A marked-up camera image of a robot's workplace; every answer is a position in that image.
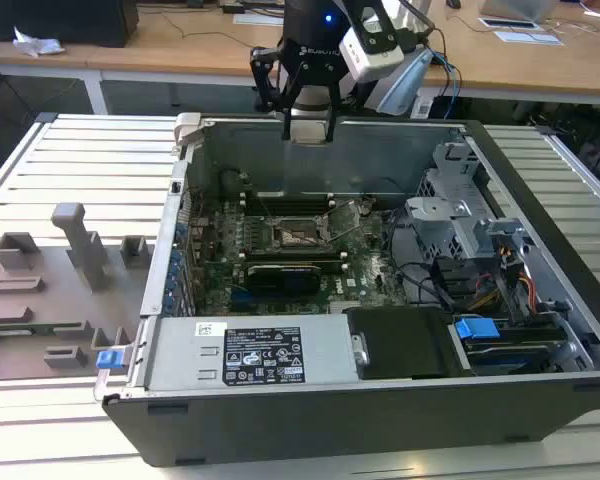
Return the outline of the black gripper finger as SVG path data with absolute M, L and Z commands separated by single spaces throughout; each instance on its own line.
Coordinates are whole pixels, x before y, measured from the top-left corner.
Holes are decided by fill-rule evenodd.
M 333 141 L 338 110 L 341 102 L 340 79 L 334 69 L 327 69 L 325 76 L 325 85 L 328 89 L 329 94 L 329 108 L 327 113 L 327 129 L 325 141 L 327 143 L 330 143 Z
M 269 75 L 278 62 L 287 72 L 283 88 L 275 86 Z M 283 115 L 282 139 L 291 138 L 292 107 L 304 87 L 305 62 L 299 50 L 290 45 L 277 48 L 254 47 L 250 52 L 250 68 L 258 93 L 255 109 L 260 113 L 279 112 Z

